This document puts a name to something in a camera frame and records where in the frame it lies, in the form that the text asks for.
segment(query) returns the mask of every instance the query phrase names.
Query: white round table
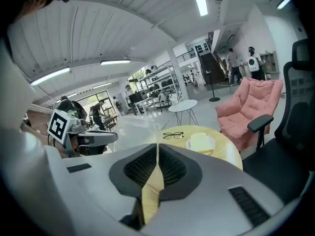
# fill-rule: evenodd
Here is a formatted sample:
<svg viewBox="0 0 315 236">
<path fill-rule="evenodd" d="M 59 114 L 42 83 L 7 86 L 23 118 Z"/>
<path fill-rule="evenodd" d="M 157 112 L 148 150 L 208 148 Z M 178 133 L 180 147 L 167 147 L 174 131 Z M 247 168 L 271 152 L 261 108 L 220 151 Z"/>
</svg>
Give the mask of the white round table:
<svg viewBox="0 0 315 236">
<path fill-rule="evenodd" d="M 194 106 L 196 106 L 197 103 L 198 103 L 198 102 L 197 102 L 196 100 L 184 100 L 184 101 L 179 102 L 179 103 L 176 104 L 176 105 L 170 106 L 170 107 L 168 108 L 168 110 L 169 110 L 169 112 L 174 112 L 174 113 L 175 113 L 175 114 L 173 115 L 173 117 L 176 116 L 177 124 L 178 124 L 179 126 L 182 125 L 183 111 L 187 111 L 188 114 L 189 114 L 189 125 L 190 125 L 190 119 L 192 119 L 193 122 L 194 122 L 196 125 L 199 125 L 199 124 L 198 124 L 198 121 L 197 121 L 197 118 L 196 118 L 196 116 L 195 116 L 195 113 L 194 113 L 193 110 L 192 110 L 192 108 L 193 108 Z"/>
</svg>

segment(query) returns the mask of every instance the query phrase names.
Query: white floor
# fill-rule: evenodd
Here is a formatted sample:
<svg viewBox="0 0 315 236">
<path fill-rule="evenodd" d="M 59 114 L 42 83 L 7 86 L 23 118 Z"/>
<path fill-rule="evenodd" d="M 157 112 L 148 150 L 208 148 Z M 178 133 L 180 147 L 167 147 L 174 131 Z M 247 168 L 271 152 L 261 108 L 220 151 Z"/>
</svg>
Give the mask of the white floor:
<svg viewBox="0 0 315 236">
<path fill-rule="evenodd" d="M 215 110 L 215 106 L 217 104 L 221 104 L 222 102 L 228 100 L 232 95 L 227 95 L 220 98 L 220 101 L 217 102 L 209 102 L 209 98 L 198 100 L 198 104 L 193 108 L 193 111 L 196 115 L 197 121 L 200 126 L 210 127 L 214 130 L 219 131 L 219 125 L 217 121 L 217 113 Z M 285 99 L 280 98 L 278 106 L 276 108 L 274 114 L 274 121 L 271 123 L 270 134 L 265 135 L 265 142 L 268 142 L 270 139 L 274 138 L 274 132 L 276 128 L 279 126 L 285 108 Z M 166 125 L 164 129 L 169 127 L 175 127 L 177 125 L 176 117 L 172 116 L 174 113 L 169 112 L 167 109 L 163 108 L 163 112 L 161 113 L 160 109 L 154 112 L 148 112 L 148 117 L 153 118 L 154 122 L 160 126 L 160 129 L 170 120 L 170 122 Z M 183 112 L 182 125 L 189 125 L 189 115 L 187 112 Z M 247 156 L 251 155 L 255 151 L 255 146 L 249 147 L 246 150 L 241 152 L 241 158 L 244 159 Z"/>
</svg>

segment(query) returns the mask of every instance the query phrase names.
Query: floor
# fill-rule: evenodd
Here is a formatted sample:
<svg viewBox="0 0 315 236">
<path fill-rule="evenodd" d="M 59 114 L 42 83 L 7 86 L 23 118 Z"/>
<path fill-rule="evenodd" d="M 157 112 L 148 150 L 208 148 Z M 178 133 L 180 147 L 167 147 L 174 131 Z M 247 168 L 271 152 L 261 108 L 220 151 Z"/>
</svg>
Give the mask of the floor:
<svg viewBox="0 0 315 236">
<path fill-rule="evenodd" d="M 209 98 L 212 97 L 212 92 L 208 91 L 207 88 L 189 88 L 188 90 L 190 99 L 196 99 L 198 101 L 198 104 L 193 108 L 193 111 L 196 115 L 199 125 L 210 127 L 214 130 L 219 131 L 220 129 L 217 122 L 215 106 L 228 100 L 232 96 L 232 92 L 234 92 L 236 88 L 237 87 L 231 87 L 230 89 L 229 87 L 227 87 L 215 90 L 215 96 L 220 97 L 220 100 L 217 102 L 209 102 Z M 284 108 L 285 99 L 280 98 L 280 101 L 274 114 L 274 121 L 271 123 L 270 134 L 265 135 L 265 142 L 268 142 L 270 139 L 274 138 L 274 132 L 282 120 Z M 149 112 L 148 118 L 152 120 L 154 125 L 159 129 L 162 129 L 163 126 L 170 120 L 169 123 L 164 128 L 166 129 L 169 127 L 178 126 L 176 118 L 172 117 L 173 115 L 174 115 L 173 113 L 170 113 L 168 112 L 167 109 L 163 108 L 162 113 L 160 109 L 153 111 L 151 113 Z M 189 115 L 187 112 L 183 112 L 182 125 L 189 125 Z M 137 137 L 142 137 L 143 139 L 148 134 L 148 132 L 146 132 L 145 129 L 143 131 L 141 130 L 135 131 L 135 133 L 138 134 Z M 241 151 L 241 158 L 242 159 L 246 158 L 247 156 L 254 153 L 254 151 L 255 146 L 249 147 L 246 150 Z"/>
</svg>

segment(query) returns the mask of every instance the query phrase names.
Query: shelf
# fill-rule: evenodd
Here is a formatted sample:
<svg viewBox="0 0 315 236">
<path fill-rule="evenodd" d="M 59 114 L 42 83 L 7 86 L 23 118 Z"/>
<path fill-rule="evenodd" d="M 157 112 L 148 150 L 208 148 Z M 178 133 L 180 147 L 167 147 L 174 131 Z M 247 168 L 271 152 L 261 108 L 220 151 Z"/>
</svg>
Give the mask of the shelf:
<svg viewBox="0 0 315 236">
<path fill-rule="evenodd" d="M 167 66 L 162 67 L 162 68 L 160 68 L 160 69 L 158 69 L 158 70 L 156 70 L 156 71 L 154 71 L 154 72 L 148 74 L 147 76 L 143 77 L 141 80 L 139 80 L 139 82 L 140 82 L 140 81 L 147 80 L 147 79 L 151 78 L 152 76 L 154 76 L 154 75 L 156 75 L 156 74 L 158 74 L 158 73 L 160 73 L 160 72 L 162 72 L 162 71 L 164 71 L 164 70 L 166 70 L 166 69 L 168 69 Z"/>
<path fill-rule="evenodd" d="M 160 80 L 164 80 L 164 79 L 166 79 L 166 78 L 168 78 L 168 77 L 171 77 L 171 75 L 163 76 L 162 78 L 159 78 L 159 79 L 157 79 L 156 81 L 153 81 L 153 82 L 151 82 L 151 83 L 149 83 L 149 84 L 147 84 L 147 85 L 144 85 L 144 87 L 148 87 L 148 86 L 150 86 L 150 85 L 153 85 L 153 84 L 155 84 L 156 82 L 158 82 L 158 81 L 160 81 Z"/>
<path fill-rule="evenodd" d="M 165 88 L 168 88 L 168 87 L 171 87 L 171 86 L 175 86 L 175 84 L 178 83 L 178 82 L 175 82 L 174 84 L 170 84 L 170 85 L 167 85 L 167 86 L 164 86 L 162 88 L 159 88 L 159 89 L 156 89 L 156 90 L 153 90 L 153 91 L 150 91 L 148 93 L 153 93 L 153 92 L 156 92 L 156 91 L 159 91 L 159 90 L 162 90 L 162 89 L 165 89 Z"/>
</svg>

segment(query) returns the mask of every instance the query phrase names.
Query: ceiling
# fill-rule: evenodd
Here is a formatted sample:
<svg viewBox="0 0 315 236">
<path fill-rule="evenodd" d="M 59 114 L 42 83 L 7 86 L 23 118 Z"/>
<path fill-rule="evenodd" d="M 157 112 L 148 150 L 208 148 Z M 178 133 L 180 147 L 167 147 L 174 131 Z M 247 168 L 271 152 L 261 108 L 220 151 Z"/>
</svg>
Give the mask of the ceiling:
<svg viewBox="0 0 315 236">
<path fill-rule="evenodd" d="M 34 103 L 52 105 L 63 94 L 125 80 L 167 48 L 223 26 L 224 40 L 228 29 L 246 21 L 253 3 L 271 1 L 206 0 L 209 14 L 203 17 L 195 0 L 53 1 L 12 25 L 8 36 L 13 58 L 29 81 L 71 68 L 34 87 Z M 99 65 L 126 56 L 129 64 Z"/>
</svg>

